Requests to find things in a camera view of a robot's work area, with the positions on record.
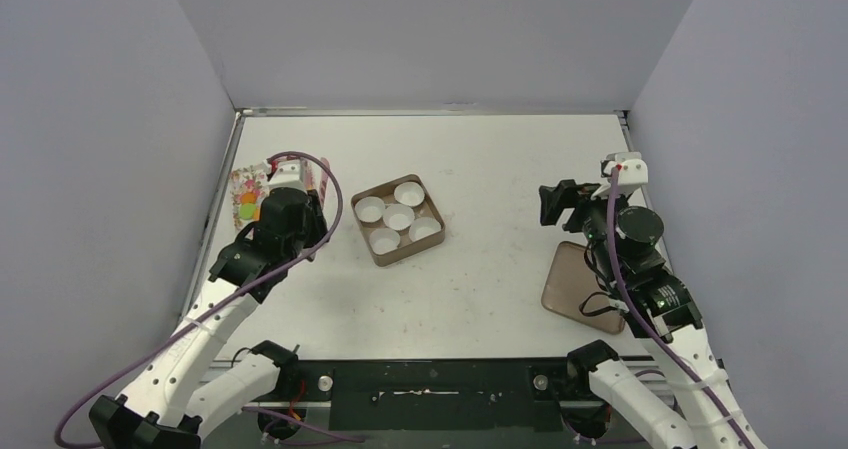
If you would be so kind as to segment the pink cat paw tongs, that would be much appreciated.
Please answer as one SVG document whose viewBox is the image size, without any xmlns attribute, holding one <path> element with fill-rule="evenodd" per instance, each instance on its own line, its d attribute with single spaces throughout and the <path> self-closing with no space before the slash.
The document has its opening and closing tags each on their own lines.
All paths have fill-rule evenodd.
<svg viewBox="0 0 848 449">
<path fill-rule="evenodd" d="M 326 158 L 321 158 L 320 163 L 316 164 L 314 161 L 301 158 L 300 162 L 302 168 L 302 180 L 306 189 L 308 191 L 314 190 L 318 195 L 320 203 L 324 204 L 329 184 L 329 176 L 323 167 L 328 166 L 329 161 Z"/>
</svg>

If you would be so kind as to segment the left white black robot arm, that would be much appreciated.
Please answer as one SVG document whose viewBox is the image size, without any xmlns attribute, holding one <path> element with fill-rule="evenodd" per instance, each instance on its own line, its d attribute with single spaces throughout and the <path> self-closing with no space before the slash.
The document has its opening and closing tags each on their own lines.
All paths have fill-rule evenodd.
<svg viewBox="0 0 848 449">
<path fill-rule="evenodd" d="M 270 191 L 258 220 L 224 246 L 178 328 L 117 396 L 103 395 L 89 420 L 104 448 L 198 448 L 218 425 L 258 396 L 291 396 L 299 372 L 293 353 L 270 341 L 215 380 L 202 377 L 235 330 L 296 264 L 329 240 L 316 190 Z"/>
</svg>

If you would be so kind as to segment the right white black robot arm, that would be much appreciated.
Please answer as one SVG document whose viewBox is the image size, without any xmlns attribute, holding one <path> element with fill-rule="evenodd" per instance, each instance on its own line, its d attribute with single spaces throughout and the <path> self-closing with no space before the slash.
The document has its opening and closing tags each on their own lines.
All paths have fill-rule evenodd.
<svg viewBox="0 0 848 449">
<path fill-rule="evenodd" d="M 553 226 L 571 213 L 563 230 L 585 236 L 584 262 L 610 302 L 607 309 L 623 316 L 677 405 L 663 402 L 603 341 L 567 355 L 567 386 L 602 400 L 653 448 L 763 448 L 710 346 L 693 296 L 657 248 L 662 219 L 630 202 L 647 182 L 618 166 L 602 183 L 542 185 L 539 220 Z"/>
</svg>

